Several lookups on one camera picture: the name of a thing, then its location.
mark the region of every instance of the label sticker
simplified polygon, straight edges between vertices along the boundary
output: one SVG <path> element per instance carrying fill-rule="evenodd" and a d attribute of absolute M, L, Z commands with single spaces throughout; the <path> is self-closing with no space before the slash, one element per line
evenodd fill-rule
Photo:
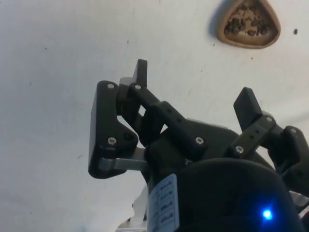
<path fill-rule="evenodd" d="M 177 176 L 169 175 L 152 190 L 147 205 L 147 232 L 174 232 L 179 228 Z"/>

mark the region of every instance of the blue led light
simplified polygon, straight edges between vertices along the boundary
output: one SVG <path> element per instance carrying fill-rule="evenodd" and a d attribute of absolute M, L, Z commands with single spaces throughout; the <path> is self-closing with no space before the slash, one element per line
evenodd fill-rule
<path fill-rule="evenodd" d="M 266 220 L 271 220 L 272 219 L 272 213 L 270 210 L 264 210 L 263 211 L 263 217 L 266 219 Z"/>

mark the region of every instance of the white label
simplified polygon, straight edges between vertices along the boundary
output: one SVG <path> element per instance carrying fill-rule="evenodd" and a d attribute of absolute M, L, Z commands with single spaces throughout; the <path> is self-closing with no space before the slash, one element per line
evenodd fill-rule
<path fill-rule="evenodd" d="M 177 177 L 163 179 L 152 190 L 147 205 L 147 232 L 174 232 L 179 227 Z"/>

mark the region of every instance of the triangular wooden ornament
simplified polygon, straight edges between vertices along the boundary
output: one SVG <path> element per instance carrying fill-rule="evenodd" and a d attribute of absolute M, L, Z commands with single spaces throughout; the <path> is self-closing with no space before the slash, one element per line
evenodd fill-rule
<path fill-rule="evenodd" d="M 217 37 L 232 46 L 261 49 L 274 44 L 280 31 L 267 0 L 235 0 L 218 25 Z"/>

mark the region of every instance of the screw head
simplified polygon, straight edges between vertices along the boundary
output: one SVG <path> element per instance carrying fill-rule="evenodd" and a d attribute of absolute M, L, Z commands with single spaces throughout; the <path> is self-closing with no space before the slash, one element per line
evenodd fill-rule
<path fill-rule="evenodd" d="M 201 138 L 201 137 L 197 137 L 195 138 L 195 142 L 198 144 L 198 145 L 202 145 L 204 143 L 204 140 Z"/>
<path fill-rule="evenodd" d="M 241 146 L 236 146 L 235 147 L 235 150 L 238 152 L 238 153 L 240 153 L 240 154 L 242 154 L 245 150 L 243 149 L 243 147 L 241 147 Z"/>
<path fill-rule="evenodd" d="M 115 145 L 117 143 L 117 140 L 114 137 L 110 137 L 110 138 L 108 138 L 107 142 L 110 145 Z"/>

